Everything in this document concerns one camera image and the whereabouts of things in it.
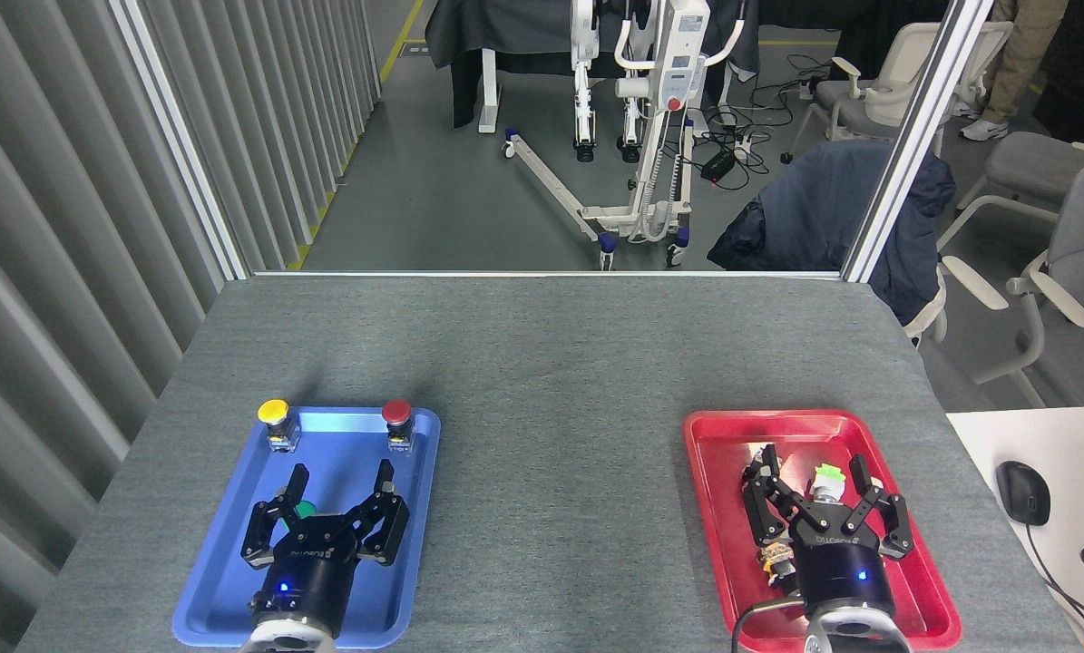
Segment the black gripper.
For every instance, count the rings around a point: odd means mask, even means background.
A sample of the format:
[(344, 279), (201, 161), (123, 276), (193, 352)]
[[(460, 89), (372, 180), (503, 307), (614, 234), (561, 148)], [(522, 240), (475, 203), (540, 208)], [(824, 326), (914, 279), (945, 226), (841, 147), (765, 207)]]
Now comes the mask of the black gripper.
[[(360, 560), (393, 565), (410, 511), (396, 492), (389, 460), (380, 460), (373, 492), (343, 515), (298, 515), (308, 479), (306, 465), (296, 464), (284, 492), (251, 505), (240, 556), (251, 569), (268, 566), (262, 588), (251, 598), (255, 625), (308, 619), (337, 637), (356, 566)], [(269, 537), (279, 520), (288, 533), (271, 546)]]
[[(849, 468), (860, 500), (843, 532), (824, 532), (825, 518), (815, 505), (782, 481), (776, 446), (763, 446), (743, 471), (743, 501), (757, 545), (779, 538), (795, 518), (804, 522), (792, 525), (792, 550), (808, 619), (844, 605), (893, 616), (894, 596), (881, 555), (902, 560), (914, 549), (905, 497), (873, 478), (864, 454), (853, 454)], [(882, 539), (864, 523), (873, 509), (883, 518)]]

